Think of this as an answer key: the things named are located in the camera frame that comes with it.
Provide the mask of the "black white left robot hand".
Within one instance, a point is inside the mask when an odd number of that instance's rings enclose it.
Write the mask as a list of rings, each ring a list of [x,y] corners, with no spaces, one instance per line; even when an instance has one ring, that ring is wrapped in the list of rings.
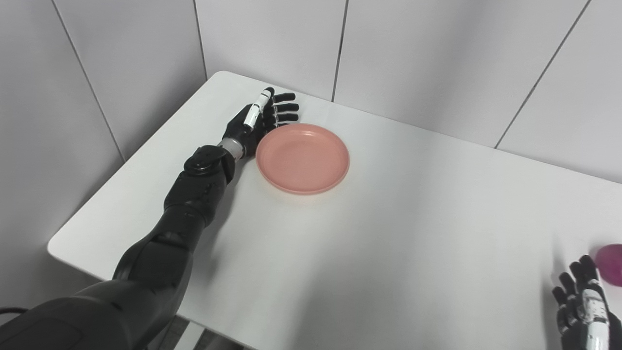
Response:
[[[219,146],[236,161],[253,157],[262,138],[276,128],[297,123],[299,104],[293,92],[276,94],[267,87],[255,102],[245,106],[226,126]]]

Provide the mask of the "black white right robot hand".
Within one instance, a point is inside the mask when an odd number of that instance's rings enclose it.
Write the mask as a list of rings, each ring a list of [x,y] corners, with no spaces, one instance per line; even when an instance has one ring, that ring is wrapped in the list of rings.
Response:
[[[611,312],[596,263],[583,255],[569,269],[558,275],[561,284],[552,289],[561,348],[620,350],[621,321]]]

